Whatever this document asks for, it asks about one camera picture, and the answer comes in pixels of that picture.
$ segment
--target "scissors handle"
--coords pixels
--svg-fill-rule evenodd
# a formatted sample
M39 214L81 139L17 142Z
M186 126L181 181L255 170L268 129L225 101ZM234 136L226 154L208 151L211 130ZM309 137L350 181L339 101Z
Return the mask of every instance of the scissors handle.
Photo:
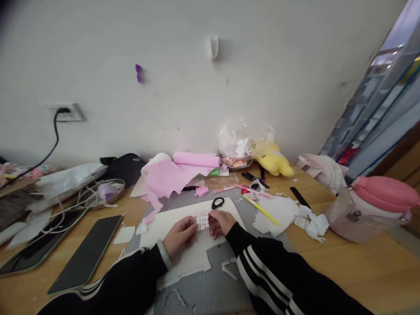
M216 200L220 199L221 202L216 204ZM221 207L222 204L224 204L224 198L223 197L217 197L215 200L213 200L212 204L211 204L211 208L213 210L217 209L218 207Z

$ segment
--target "power outlet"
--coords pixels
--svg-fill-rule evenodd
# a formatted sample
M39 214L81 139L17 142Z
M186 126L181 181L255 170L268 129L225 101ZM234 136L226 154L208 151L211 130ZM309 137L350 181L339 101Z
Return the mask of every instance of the power outlet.
M68 108L70 110L69 113L60 113L57 116L57 122L70 122L70 121L86 121L86 118L83 116L82 111L78 104L46 104L45 105L50 112L50 114L54 117L59 108Z

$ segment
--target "pink pen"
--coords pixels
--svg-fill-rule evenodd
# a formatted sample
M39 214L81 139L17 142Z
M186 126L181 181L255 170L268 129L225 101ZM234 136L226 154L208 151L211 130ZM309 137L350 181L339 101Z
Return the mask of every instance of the pink pen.
M233 189L233 188L236 188L236 185L235 186L226 187L226 188L223 188L223 189L219 189L219 190L215 190L215 191L213 191L213 195L215 193L221 193L223 191L230 190L230 189Z
M256 190L249 189L249 188L247 188L247 187L245 187L245 186L242 186L242 185L235 185L235 187L237 187L237 188L242 188L242 189L248 190L248 191L249 191L249 192L251 192L251 193L255 193L255 194L257 194L257 195L260 195L260 196L266 197L267 199L271 199L271 195L269 195L269 194L266 194L266 193L263 193L263 192L257 192Z

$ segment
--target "pink foam roll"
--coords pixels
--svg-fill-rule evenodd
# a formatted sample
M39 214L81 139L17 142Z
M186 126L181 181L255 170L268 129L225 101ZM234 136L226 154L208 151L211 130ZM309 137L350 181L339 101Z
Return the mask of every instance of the pink foam roll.
M189 152L175 152L173 159L175 164L205 166L213 168L219 167L221 161L220 157L217 156Z

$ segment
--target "yellow pen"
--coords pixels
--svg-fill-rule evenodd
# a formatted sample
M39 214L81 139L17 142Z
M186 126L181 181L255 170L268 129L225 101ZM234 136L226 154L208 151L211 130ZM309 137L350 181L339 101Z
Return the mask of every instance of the yellow pen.
M254 200L248 199L245 194L244 198L247 199L250 203L254 205L255 208L260 210L263 214L266 215L267 218L269 218L275 225L280 225L280 222L273 218L271 214L269 214L267 211L265 211L259 204L257 204Z

